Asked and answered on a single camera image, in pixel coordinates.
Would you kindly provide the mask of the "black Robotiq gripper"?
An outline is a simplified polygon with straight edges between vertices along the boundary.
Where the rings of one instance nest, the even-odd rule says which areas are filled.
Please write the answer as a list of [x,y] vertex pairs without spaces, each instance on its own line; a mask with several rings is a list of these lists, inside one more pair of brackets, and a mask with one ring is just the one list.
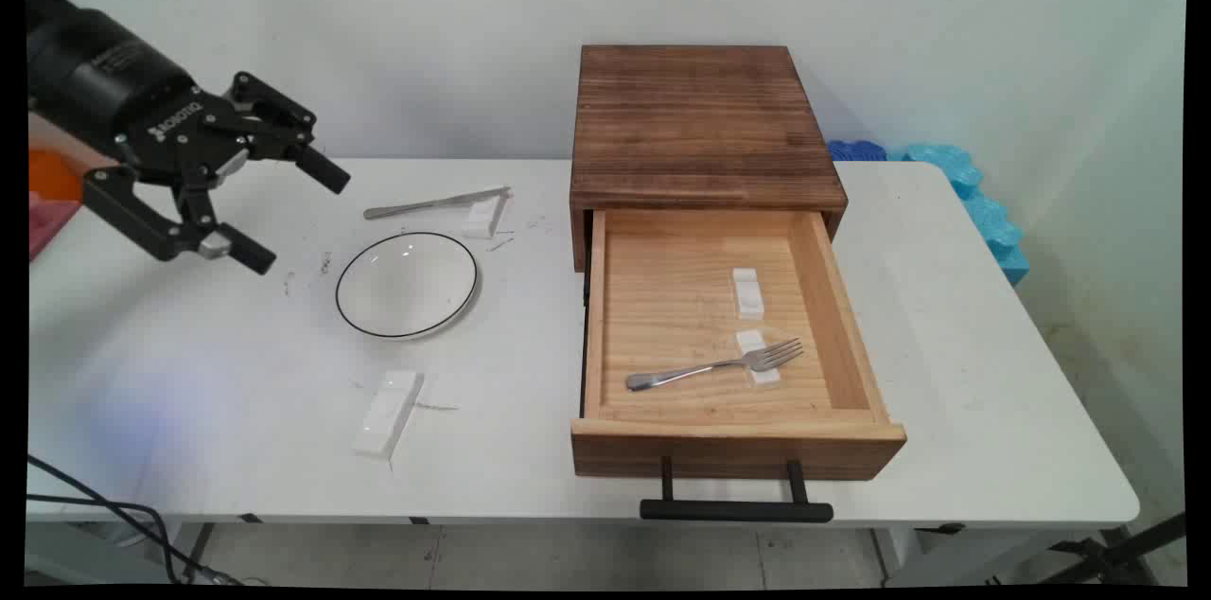
[[[233,108],[99,10],[27,8],[25,61],[31,189],[85,177],[84,206],[161,262],[193,252],[269,272],[276,255],[220,223],[210,199],[242,159],[294,164],[337,195],[351,179],[314,144],[316,116],[298,101],[239,72]],[[234,109],[237,133],[216,128]],[[139,182],[168,187],[179,219],[143,202]]]

